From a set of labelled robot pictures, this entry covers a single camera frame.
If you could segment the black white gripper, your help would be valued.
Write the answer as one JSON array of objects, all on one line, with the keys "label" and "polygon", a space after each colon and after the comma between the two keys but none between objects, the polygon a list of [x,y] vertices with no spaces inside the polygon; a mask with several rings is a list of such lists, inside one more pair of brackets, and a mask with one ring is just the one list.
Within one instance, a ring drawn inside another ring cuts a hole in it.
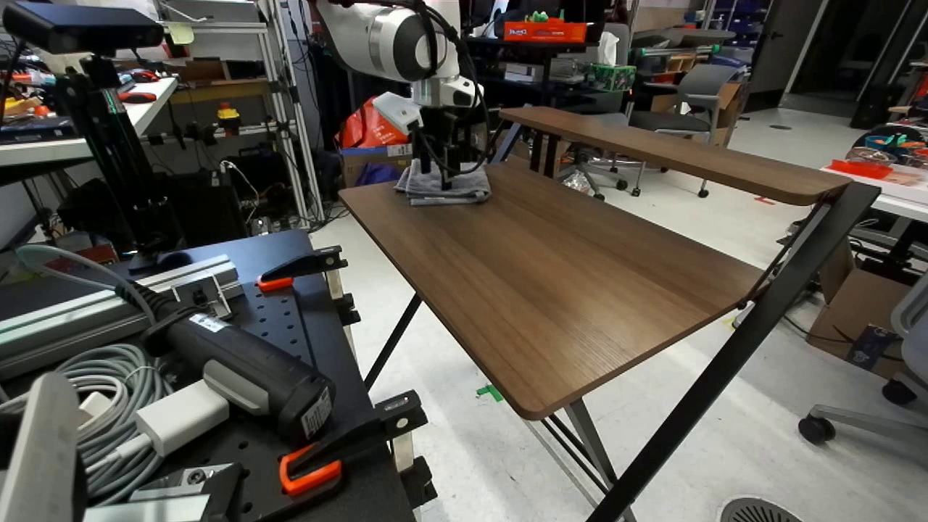
[{"label": "black white gripper", "polygon": [[432,158],[445,158],[441,189],[452,189],[458,161],[477,157],[481,86],[464,76],[412,82],[407,92],[386,90],[375,109],[420,154],[420,176],[432,180]]}]

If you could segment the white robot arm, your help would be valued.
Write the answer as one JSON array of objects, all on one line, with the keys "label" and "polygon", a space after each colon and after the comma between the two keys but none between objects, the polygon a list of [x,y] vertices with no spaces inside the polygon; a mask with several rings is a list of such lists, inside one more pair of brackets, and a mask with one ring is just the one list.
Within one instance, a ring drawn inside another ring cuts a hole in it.
[{"label": "white robot arm", "polygon": [[348,69],[410,86],[420,109],[412,164],[449,189],[467,164],[457,116],[486,99],[461,35],[461,0],[313,0],[313,11]]}]

